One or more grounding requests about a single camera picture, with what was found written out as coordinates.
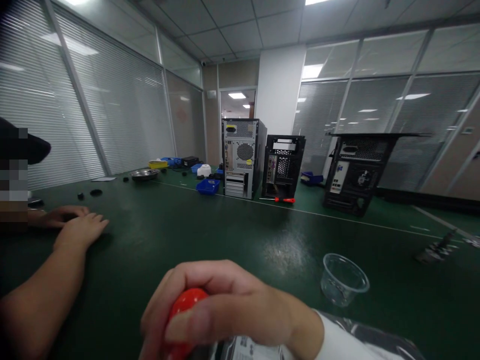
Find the power supply fan grille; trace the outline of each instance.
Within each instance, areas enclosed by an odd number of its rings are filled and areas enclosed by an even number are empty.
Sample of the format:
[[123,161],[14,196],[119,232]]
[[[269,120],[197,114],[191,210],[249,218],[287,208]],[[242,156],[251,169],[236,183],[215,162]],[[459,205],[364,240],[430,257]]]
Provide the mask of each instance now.
[[228,125],[235,125],[235,133],[226,133],[227,138],[253,138],[254,122],[253,121],[229,121]]
[[246,161],[251,159],[254,156],[254,149],[252,148],[251,145],[247,143],[240,144],[238,148],[236,149],[236,155]]

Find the clear plastic cup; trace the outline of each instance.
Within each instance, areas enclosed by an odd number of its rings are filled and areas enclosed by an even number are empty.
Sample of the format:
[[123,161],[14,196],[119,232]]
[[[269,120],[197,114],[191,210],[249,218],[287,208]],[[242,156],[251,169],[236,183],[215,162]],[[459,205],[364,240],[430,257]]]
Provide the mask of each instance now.
[[335,305],[348,306],[355,295],[370,288],[367,275],[346,257],[328,253],[323,257],[325,270],[321,277],[321,291]]

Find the blue plastic bin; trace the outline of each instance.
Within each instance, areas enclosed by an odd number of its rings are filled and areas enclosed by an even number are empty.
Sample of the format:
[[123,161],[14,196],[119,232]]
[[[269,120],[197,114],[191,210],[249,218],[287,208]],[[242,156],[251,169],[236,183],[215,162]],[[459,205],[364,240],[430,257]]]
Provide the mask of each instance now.
[[168,166],[182,165],[182,158],[180,157],[162,157],[160,160],[168,162]]
[[314,175],[311,171],[302,172],[300,177],[302,184],[309,186],[320,184],[323,180],[323,175]]
[[191,172],[194,173],[195,175],[197,175],[197,170],[202,166],[203,164],[195,164],[193,165],[190,169],[191,169]]
[[202,195],[215,195],[219,186],[220,180],[203,179],[196,185],[196,190]]

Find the computer case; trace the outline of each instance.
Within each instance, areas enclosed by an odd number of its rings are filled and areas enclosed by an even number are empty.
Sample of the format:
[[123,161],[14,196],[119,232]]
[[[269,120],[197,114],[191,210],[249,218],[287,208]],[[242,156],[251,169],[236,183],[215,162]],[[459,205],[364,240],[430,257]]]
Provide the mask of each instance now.
[[223,194],[252,199],[262,179],[267,128],[259,119],[221,120]]
[[414,133],[340,133],[325,184],[323,206],[363,217],[401,137]]
[[294,198],[305,150],[305,136],[268,135],[261,196]]

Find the black computer case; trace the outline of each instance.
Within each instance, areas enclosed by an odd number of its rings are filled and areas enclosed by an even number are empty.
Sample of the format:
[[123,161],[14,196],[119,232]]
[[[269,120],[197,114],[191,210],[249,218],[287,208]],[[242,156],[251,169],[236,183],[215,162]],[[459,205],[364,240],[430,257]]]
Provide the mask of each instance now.
[[325,184],[323,206],[363,217],[390,155],[401,137],[413,133],[340,133]]
[[261,195],[294,198],[305,150],[305,136],[268,135]]

